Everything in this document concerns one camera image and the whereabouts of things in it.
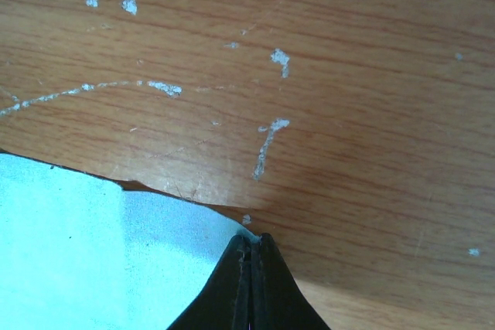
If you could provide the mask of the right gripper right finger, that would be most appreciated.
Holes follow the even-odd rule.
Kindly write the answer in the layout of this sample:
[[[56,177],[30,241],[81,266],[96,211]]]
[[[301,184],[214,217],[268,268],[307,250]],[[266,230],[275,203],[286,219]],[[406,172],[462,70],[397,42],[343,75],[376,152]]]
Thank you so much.
[[[251,245],[252,329],[328,329],[299,290],[274,238]]]

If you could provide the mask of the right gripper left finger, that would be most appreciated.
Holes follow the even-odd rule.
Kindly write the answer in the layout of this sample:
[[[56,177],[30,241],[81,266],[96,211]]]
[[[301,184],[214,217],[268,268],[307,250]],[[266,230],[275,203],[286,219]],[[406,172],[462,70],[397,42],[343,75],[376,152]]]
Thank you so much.
[[[251,243],[234,236],[203,289],[169,326],[171,329],[251,327]]]

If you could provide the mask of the light blue cloth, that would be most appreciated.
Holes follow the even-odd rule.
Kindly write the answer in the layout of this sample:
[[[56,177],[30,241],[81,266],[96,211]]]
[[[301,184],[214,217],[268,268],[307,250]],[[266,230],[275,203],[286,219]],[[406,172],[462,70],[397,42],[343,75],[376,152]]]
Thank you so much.
[[[1,327],[165,329],[231,238],[212,209],[1,156]]]

